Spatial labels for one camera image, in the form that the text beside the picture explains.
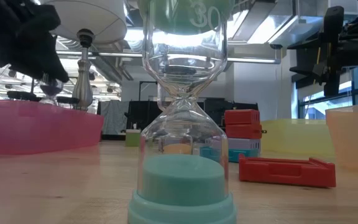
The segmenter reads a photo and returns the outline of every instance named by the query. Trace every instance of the hourglass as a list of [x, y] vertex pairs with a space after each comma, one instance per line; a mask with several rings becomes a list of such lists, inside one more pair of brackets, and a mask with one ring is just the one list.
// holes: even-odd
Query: hourglass
[[[141, 133], [130, 224], [236, 223], [227, 137], [197, 97], [227, 64], [234, 0], [140, 0], [143, 65], [172, 98]], [[200, 156], [214, 145], [214, 159]]]

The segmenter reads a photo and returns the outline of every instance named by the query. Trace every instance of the wooden table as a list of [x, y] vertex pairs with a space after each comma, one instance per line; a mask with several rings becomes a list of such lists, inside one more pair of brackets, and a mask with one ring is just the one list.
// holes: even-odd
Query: wooden table
[[[0, 223], [126, 224], [136, 170], [137, 149], [124, 142], [0, 156]], [[238, 165], [229, 170], [237, 223], [358, 223], [357, 172], [337, 169], [337, 188], [316, 189], [239, 182]]]

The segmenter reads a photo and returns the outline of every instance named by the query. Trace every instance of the green container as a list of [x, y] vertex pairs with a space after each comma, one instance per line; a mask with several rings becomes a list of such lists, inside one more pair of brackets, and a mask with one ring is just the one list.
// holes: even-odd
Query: green container
[[127, 130], [125, 137], [126, 147], [139, 147], [140, 143], [140, 130]]
[[215, 30], [231, 15], [235, 0], [138, 0], [142, 17], [169, 34], [196, 35]]

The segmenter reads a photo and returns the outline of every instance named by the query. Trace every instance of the red plastic tray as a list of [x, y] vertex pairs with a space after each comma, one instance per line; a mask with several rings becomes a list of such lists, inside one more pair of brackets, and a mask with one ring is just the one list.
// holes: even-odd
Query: red plastic tray
[[29, 101], [0, 100], [0, 154], [35, 154], [99, 143], [103, 117]]
[[229, 138], [261, 139], [262, 125], [260, 124], [230, 124], [226, 125], [226, 135]]
[[240, 155], [240, 181], [291, 184], [310, 187], [336, 187], [335, 165], [318, 159], [246, 158]]
[[260, 115], [257, 110], [227, 110], [224, 112], [224, 123], [227, 124], [259, 124]]

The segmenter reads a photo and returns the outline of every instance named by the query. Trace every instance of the pink plastic bin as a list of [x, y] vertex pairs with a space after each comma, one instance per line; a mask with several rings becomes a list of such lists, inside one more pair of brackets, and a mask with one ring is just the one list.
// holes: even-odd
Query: pink plastic bin
[[326, 111], [337, 163], [358, 170], [358, 105]]
[[103, 117], [29, 101], [0, 100], [0, 154], [18, 155], [96, 145]]

